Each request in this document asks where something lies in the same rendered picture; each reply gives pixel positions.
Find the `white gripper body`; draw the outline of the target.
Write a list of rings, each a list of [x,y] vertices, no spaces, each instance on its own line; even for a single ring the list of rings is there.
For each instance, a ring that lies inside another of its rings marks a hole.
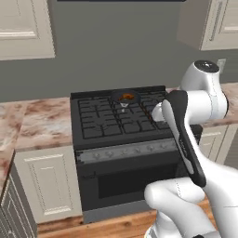
[[[167,103],[160,102],[152,110],[152,119],[154,122],[167,121]]]

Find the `cream base cupboard door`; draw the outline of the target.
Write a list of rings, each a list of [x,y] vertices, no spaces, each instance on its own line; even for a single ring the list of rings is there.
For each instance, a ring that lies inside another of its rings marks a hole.
[[[199,143],[203,155],[223,165],[237,129],[238,124],[205,127]]]
[[[36,223],[82,215],[72,146],[16,151],[14,164]]]

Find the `black oven door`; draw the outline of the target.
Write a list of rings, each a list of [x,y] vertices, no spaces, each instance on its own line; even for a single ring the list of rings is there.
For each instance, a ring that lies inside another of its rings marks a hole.
[[[178,152],[78,162],[76,168],[84,211],[141,201],[148,184],[188,176]]]

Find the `black stove hob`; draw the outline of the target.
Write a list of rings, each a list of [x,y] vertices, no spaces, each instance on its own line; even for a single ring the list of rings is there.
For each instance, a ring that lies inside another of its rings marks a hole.
[[[72,93],[70,96],[73,148],[77,151],[142,141],[168,139],[171,130],[165,122],[154,122],[153,108],[167,92],[164,86],[132,89],[140,94],[140,103],[129,104],[124,112],[111,100],[114,90]]]

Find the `white wall socket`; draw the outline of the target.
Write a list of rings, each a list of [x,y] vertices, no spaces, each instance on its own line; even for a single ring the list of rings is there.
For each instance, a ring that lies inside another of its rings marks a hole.
[[[217,61],[217,65],[219,66],[219,72],[223,73],[224,68],[225,68],[226,60],[225,59],[219,59]]]

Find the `brown chicken piece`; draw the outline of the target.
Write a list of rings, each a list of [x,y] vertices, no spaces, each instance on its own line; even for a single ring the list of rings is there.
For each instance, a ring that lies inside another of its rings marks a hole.
[[[134,94],[124,93],[118,100],[132,100],[134,97]]]

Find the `grey stove control panel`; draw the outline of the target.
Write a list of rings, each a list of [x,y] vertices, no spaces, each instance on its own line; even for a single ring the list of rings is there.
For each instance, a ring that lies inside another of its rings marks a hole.
[[[154,147],[154,151],[148,151],[147,147],[152,145]],[[135,148],[140,149],[140,153],[135,153]],[[128,155],[122,155],[122,150],[127,149]],[[75,160],[78,163],[84,164],[92,164],[104,161],[118,160],[118,159],[126,159],[131,157],[138,157],[142,155],[151,155],[161,152],[172,152],[177,150],[176,142],[173,139],[158,139],[151,141],[143,141],[138,143],[130,143],[130,144],[122,144],[111,147],[104,148],[96,148],[84,151],[75,151]],[[98,152],[100,154],[100,158],[96,159],[94,157],[94,153]],[[106,152],[113,152],[112,157],[108,157]]]

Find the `grey base cupboard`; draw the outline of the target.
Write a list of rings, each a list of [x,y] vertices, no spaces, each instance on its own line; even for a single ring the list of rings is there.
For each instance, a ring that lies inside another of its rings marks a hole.
[[[10,157],[7,176],[0,191],[0,238],[37,238],[37,224],[14,164]]]

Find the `cream wall cupboard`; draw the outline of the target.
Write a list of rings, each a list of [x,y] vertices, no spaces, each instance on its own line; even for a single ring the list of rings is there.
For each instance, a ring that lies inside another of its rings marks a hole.
[[[238,0],[187,0],[177,38],[201,51],[238,49]]]

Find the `cream wall cupboard door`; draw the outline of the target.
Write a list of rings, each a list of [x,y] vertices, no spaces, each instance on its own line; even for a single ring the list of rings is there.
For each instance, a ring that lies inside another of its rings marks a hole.
[[[0,0],[0,60],[54,57],[47,0]]]

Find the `black frying pan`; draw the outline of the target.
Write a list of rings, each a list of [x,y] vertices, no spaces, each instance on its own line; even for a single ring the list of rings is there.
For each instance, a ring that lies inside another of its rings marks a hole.
[[[132,100],[118,100],[124,93],[134,94]],[[111,100],[121,106],[121,111],[124,112],[129,104],[140,103],[140,94],[132,89],[117,89],[111,94]]]

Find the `dark range hood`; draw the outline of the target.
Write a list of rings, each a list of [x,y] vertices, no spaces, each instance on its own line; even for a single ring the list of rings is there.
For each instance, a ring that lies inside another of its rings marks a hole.
[[[93,3],[110,3],[110,2],[115,2],[115,3],[131,3],[131,2],[139,2],[139,3],[183,3],[186,2],[187,0],[57,0],[58,2],[93,2]]]

